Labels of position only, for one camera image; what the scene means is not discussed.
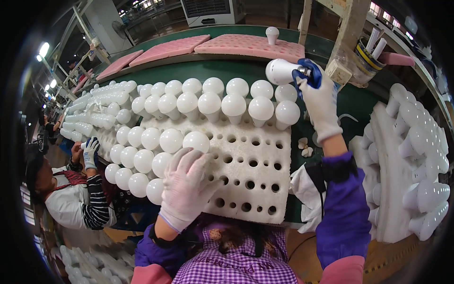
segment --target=white foam tray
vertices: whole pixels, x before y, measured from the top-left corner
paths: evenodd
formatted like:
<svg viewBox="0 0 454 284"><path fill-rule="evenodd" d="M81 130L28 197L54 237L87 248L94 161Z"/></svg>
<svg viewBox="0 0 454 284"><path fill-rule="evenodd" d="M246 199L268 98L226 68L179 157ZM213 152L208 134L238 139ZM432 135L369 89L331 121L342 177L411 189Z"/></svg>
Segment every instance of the white foam tray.
<svg viewBox="0 0 454 284"><path fill-rule="evenodd" d="M204 212L252 222L280 224L284 220L290 185L291 132L290 129L279 131L275 122L273 116L262 128L256 128L246 111L239 125L230 124L221 113L219 121L214 124L200 115L194 122L183 117L177 121L152 118L143 120L141 126L145 129L156 127L161 132L175 128L183 135L201 131L212 137L209 152L215 154L217 159L207 170L206 177L227 177L228 184L213 195ZM250 161L256 161L257 166L250 166ZM280 164L281 169L276 170L274 164ZM247 185L251 185L251 182L254 188L248 189Z"/></svg>

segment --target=pink foam pad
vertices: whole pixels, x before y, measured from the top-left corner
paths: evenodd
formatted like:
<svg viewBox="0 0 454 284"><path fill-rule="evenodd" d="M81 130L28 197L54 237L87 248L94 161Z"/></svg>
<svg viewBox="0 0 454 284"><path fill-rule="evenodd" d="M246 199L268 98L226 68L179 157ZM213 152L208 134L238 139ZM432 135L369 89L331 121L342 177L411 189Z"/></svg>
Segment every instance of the pink foam pad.
<svg viewBox="0 0 454 284"><path fill-rule="evenodd" d="M128 65L131 61L137 58L137 56L141 55L143 53L143 50L139 50L133 53L130 53L128 55L125 55L123 57L118 58L113 62L111 65L109 65L106 69L104 69L103 72L101 72L97 77L96 80L101 80L102 78L105 78L107 76L110 76L112 74L115 74L119 72L123 67Z"/></svg>
<svg viewBox="0 0 454 284"><path fill-rule="evenodd" d="M209 39L210 35L198 35L155 45L129 63L129 66L137 66L153 60L191 53L197 45Z"/></svg>
<svg viewBox="0 0 454 284"><path fill-rule="evenodd" d="M285 40L277 40L276 45L269 45L268 38L256 35L220 35L194 49L197 53L235 54L265 57L269 59L282 58L296 63L304 58L304 46Z"/></svg>

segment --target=wooden post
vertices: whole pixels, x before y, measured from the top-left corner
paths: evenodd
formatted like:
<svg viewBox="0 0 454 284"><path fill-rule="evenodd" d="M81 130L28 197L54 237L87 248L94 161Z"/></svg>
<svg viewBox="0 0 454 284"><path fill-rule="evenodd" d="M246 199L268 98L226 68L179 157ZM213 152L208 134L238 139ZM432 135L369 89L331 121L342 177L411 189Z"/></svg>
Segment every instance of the wooden post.
<svg viewBox="0 0 454 284"><path fill-rule="evenodd" d="M342 24L340 25L328 64L333 60L341 45L345 45L350 50L355 49L356 43L361 36L369 7L370 0L346 0Z"/></svg>
<svg viewBox="0 0 454 284"><path fill-rule="evenodd" d="M307 30L309 29L309 20L311 19L312 0L304 0L303 15L301 16L300 38L298 43L304 45L306 43Z"/></svg>

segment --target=fluorescent light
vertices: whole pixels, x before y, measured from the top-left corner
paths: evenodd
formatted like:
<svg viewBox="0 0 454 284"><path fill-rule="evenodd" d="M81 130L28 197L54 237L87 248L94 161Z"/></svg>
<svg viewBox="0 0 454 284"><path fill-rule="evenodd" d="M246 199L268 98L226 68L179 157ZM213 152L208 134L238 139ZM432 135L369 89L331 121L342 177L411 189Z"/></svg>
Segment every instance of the fluorescent light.
<svg viewBox="0 0 454 284"><path fill-rule="evenodd" d="M48 50L49 44L47 42L44 42L43 45L41 46L41 49L39 50L40 56L45 57Z"/></svg>

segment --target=hand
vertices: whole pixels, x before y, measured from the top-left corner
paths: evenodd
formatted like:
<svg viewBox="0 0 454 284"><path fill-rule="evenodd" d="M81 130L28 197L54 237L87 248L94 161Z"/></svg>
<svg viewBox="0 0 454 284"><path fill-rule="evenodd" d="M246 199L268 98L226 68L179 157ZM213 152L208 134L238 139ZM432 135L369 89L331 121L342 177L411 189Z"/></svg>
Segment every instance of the hand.
<svg viewBox="0 0 454 284"><path fill-rule="evenodd" d="M71 160L74 164L78 164L80 161L80 155L82 154L82 151L83 151L80 147L81 144L82 144L82 142L77 141L74 143L73 147L71 148L71 155L72 155Z"/></svg>
<svg viewBox="0 0 454 284"><path fill-rule="evenodd" d="M99 141L98 138L92 137L89 138L87 144L84 149L84 163L85 163L85 170L87 169L95 169L96 164L98 163L98 150L99 150Z"/></svg>
<svg viewBox="0 0 454 284"><path fill-rule="evenodd" d="M317 142L342 133L337 124L337 89L325 71L310 59L298 60L298 64L309 67L311 76L307 77L298 70L292 71L298 95L306 104L311 122L317 131Z"/></svg>
<svg viewBox="0 0 454 284"><path fill-rule="evenodd" d="M201 182L203 172L212 160L212 154L183 148L167 165L159 215L179 233L200 215L209 199L223 185L222 180Z"/></svg>

